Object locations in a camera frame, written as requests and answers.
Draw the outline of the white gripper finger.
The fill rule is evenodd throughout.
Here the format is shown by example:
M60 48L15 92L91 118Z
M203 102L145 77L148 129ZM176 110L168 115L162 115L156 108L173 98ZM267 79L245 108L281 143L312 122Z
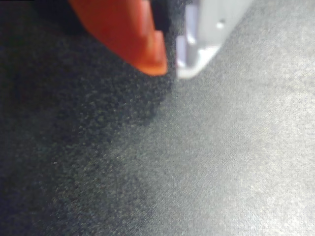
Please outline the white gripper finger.
M217 54L252 0L194 0L185 7L184 34L176 38L176 74L190 79Z

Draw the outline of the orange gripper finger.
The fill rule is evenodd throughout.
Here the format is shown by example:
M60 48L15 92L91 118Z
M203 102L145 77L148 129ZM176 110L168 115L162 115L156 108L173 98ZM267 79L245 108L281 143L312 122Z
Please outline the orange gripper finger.
M164 36L148 0L71 0L83 27L111 52L151 76L167 73Z

